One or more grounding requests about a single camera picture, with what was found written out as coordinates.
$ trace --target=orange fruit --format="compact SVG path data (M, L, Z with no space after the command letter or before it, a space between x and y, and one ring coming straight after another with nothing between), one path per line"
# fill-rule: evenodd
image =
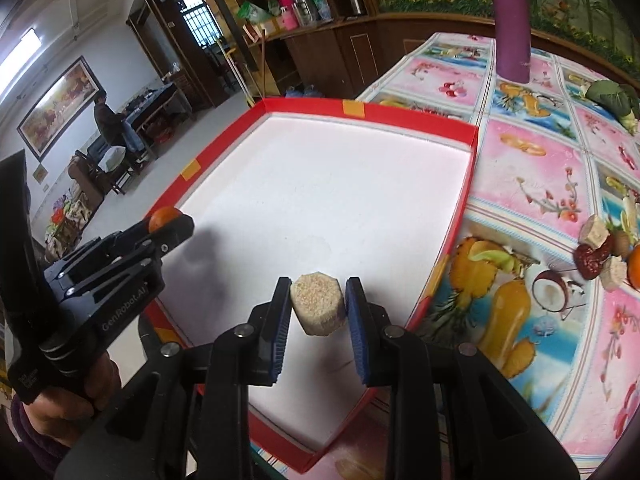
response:
M633 288L640 289L640 245L636 245L626 260L626 273Z
M161 207L151 215L151 219L149 220L149 232L152 233L157 231L159 228L167 225L171 220L178 218L181 214L182 213L179 209L170 205Z

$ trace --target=framed painting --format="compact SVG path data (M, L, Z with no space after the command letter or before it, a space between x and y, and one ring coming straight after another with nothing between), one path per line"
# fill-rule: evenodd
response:
M101 89L81 56L33 105L18 132L39 162Z

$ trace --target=wooden counter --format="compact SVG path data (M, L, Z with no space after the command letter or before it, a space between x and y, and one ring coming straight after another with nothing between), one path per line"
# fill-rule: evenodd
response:
M314 85L327 97L350 99L436 32L494 38L495 22L459 14L390 12L283 32L268 41L283 41L287 45L305 85ZM640 82L569 41L534 30L531 43L640 91Z

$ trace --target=human hand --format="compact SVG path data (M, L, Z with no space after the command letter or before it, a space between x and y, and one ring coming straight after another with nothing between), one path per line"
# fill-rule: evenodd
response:
M24 411L36 432L72 447L82 434L80 421L94 416L94 407L99 412L106 408L121 387L118 365L105 352L84 380L84 391L93 405L68 390L50 386L32 404L25 404Z

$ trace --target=table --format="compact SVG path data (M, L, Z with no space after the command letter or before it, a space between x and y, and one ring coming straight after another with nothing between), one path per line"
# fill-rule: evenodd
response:
M584 477L617 443L640 391L640 293L626 283L607 292L599 278L583 279L573 261L589 216L619 229L623 199L640 199L638 146L580 94L581 85L598 79L533 49L530 83L519 85L495 73L491 38L440 33L360 96L479 127L457 250L418 334L481 349L501 342L492 361ZM456 265L477 242L491 272ZM495 308L505 299L508 308ZM169 326L159 328L171 337ZM382 480L388 409L382 392L303 475L254 451L290 480Z
M153 160L157 160L158 156L145 139L145 136L140 135L140 132L144 132L146 127L153 122L161 111L167 110L172 105L180 107L189 118L193 120L193 109L189 101L182 90L173 83L164 85L162 88L154 91L135 111L129 114L126 119L127 123L129 123L132 129L138 134L146 151L151 155Z

